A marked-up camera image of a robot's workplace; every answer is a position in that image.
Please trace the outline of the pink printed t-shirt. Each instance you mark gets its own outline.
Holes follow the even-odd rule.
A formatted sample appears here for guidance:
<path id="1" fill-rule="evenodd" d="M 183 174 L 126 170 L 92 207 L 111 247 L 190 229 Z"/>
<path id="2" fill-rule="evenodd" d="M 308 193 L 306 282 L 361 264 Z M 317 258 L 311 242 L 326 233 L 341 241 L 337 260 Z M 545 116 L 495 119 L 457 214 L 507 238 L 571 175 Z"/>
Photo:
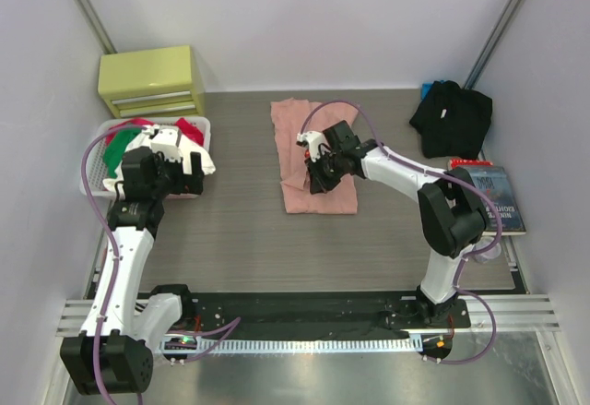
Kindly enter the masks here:
<path id="1" fill-rule="evenodd" d="M 271 120 L 279 160 L 280 186 L 288 214 L 354 215 L 358 211 L 354 179 L 346 175 L 335 189 L 313 195 L 305 149 L 296 144 L 301 130 L 318 131 L 340 122 L 352 124 L 358 111 L 345 103 L 325 107 L 317 101 L 287 99 L 271 103 Z"/>

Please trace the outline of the white plastic basket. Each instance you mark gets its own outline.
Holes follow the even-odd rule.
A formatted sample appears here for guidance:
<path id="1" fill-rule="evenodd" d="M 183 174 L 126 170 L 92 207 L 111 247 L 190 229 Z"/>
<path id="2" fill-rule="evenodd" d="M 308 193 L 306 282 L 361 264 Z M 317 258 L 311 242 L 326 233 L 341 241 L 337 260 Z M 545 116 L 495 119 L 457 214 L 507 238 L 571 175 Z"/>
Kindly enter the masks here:
<path id="1" fill-rule="evenodd" d="M 153 122 L 154 124 L 158 125 L 174 125 L 177 120 L 185 119 L 187 123 L 192 125 L 193 127 L 200 130 L 200 132 L 204 135 L 204 143 L 203 148 L 209 151 L 210 147 L 210 140 L 211 140 L 211 124 L 210 121 L 203 116 L 178 116 L 178 117 L 153 117 L 151 119 L 148 118 L 149 121 Z M 112 119 L 108 120 L 98 128 L 98 131 L 95 135 L 101 135 L 102 133 L 106 133 L 107 131 L 111 130 L 113 127 L 129 122 L 132 119 Z M 86 162 L 86 175 L 88 180 L 88 188 L 91 190 L 91 193 L 94 197 L 103 197 L 107 199 L 114 200 L 115 194 L 113 192 L 109 192 L 105 186 L 103 185 L 103 180 L 108 177 L 108 168 L 106 163 L 103 160 L 103 154 L 106 150 L 106 143 L 105 139 L 102 139 L 100 143 L 97 143 L 95 147 L 92 148 L 90 151 L 87 162 Z M 80 192 L 85 196 L 86 191 L 83 185 L 83 181 L 80 178 L 79 184 Z M 190 198 L 190 196 L 171 196 L 172 198 Z"/>

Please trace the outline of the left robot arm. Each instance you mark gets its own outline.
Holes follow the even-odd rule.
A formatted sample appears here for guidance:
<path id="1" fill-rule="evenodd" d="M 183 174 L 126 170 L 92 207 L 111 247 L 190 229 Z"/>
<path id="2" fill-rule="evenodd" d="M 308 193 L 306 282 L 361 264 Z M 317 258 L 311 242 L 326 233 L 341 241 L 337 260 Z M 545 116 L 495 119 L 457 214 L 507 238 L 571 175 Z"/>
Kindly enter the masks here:
<path id="1" fill-rule="evenodd" d="M 60 357 L 85 396 L 141 394 L 148 389 L 158 346 L 170 328 L 195 322 L 184 284 L 160 285 L 142 311 L 136 298 L 170 195 L 199 195 L 204 153 L 173 154 L 139 147 L 123 156 L 115 202 L 103 223 L 109 246 L 94 302 L 80 331 L 63 340 Z"/>

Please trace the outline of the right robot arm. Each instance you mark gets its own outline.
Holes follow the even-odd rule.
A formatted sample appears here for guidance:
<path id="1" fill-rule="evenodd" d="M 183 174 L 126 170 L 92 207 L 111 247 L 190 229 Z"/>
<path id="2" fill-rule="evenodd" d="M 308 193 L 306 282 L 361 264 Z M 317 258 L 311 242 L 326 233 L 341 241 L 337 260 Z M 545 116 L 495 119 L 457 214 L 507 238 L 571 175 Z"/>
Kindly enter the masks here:
<path id="1" fill-rule="evenodd" d="M 386 185 L 418 204 L 430 257 L 416 289 L 416 316 L 426 327 L 439 326 L 457 298 L 460 260 L 476 250 L 489 219 L 469 174 L 409 160 L 374 139 L 362 142 L 345 121 L 299 133 L 297 144 L 305 148 L 313 194 L 331 192 L 351 175 Z"/>

